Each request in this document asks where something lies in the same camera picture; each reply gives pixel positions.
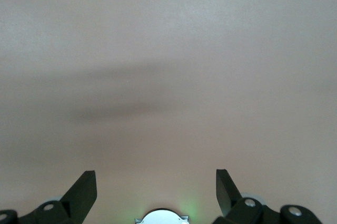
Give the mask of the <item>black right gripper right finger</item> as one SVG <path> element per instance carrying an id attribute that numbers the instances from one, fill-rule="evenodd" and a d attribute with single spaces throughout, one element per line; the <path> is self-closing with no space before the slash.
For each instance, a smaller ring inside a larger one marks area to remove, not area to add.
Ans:
<path id="1" fill-rule="evenodd" d="M 287 204 L 276 212 L 257 199 L 243 197 L 225 169 L 216 171 L 216 198 L 222 215 L 214 223 L 322 223 L 311 210 L 303 206 Z"/>

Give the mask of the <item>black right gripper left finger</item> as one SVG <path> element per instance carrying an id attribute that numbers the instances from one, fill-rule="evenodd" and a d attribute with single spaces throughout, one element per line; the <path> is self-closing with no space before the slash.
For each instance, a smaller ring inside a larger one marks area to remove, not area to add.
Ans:
<path id="1" fill-rule="evenodd" d="M 1 210 L 1 223 L 83 223 L 96 199 L 95 171 L 85 171 L 61 199 L 47 201 L 21 217 L 13 209 Z"/>

